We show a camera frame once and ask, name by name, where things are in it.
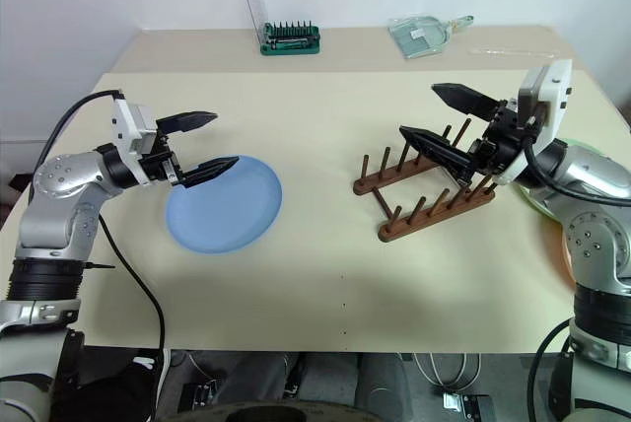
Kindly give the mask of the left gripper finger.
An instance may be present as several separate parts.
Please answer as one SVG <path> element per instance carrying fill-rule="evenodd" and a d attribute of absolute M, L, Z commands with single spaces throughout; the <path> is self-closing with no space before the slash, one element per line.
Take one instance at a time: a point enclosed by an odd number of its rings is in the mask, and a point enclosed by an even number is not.
<path fill-rule="evenodd" d="M 196 169 L 185 172 L 182 175 L 182 185 L 191 188 L 201 183 L 213 180 L 227 172 L 238 161 L 238 156 L 222 157 L 207 161 L 197 166 Z"/>
<path fill-rule="evenodd" d="M 169 135 L 175 132 L 188 132 L 201 128 L 218 118 L 210 111 L 186 111 L 156 120 L 157 129 Z"/>

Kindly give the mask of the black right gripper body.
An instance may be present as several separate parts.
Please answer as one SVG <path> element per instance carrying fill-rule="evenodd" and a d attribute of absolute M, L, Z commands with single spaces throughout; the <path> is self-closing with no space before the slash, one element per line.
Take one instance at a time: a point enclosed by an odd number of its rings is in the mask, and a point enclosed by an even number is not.
<path fill-rule="evenodd" d="M 486 176 L 504 172 L 523 150 L 525 138 L 540 134 L 540 114 L 531 122 L 521 123 L 516 99 L 477 106 L 471 114 L 488 122 L 482 136 L 473 141 L 467 154 L 476 170 Z"/>

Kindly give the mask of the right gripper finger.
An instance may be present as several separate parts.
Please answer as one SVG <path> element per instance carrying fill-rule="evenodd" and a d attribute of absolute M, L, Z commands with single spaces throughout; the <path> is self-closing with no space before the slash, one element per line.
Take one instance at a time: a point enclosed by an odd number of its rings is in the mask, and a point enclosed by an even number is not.
<path fill-rule="evenodd" d="M 437 83 L 431 89 L 447 106 L 484 121 L 491 121 L 505 105 L 504 101 L 492 99 L 463 84 Z"/>
<path fill-rule="evenodd" d="M 402 137 L 422 156 L 446 169 L 458 183 L 471 183 L 475 174 L 473 157 L 453 146 L 449 140 L 433 131 L 400 126 Z"/>

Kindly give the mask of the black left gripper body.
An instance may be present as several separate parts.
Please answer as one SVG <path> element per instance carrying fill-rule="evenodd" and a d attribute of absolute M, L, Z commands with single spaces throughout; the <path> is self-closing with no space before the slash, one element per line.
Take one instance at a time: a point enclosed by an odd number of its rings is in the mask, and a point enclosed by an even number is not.
<path fill-rule="evenodd" d="M 169 146 L 169 137 L 161 129 L 143 140 L 139 165 L 150 183 L 168 181 L 171 185 L 186 185 L 184 171 Z"/>

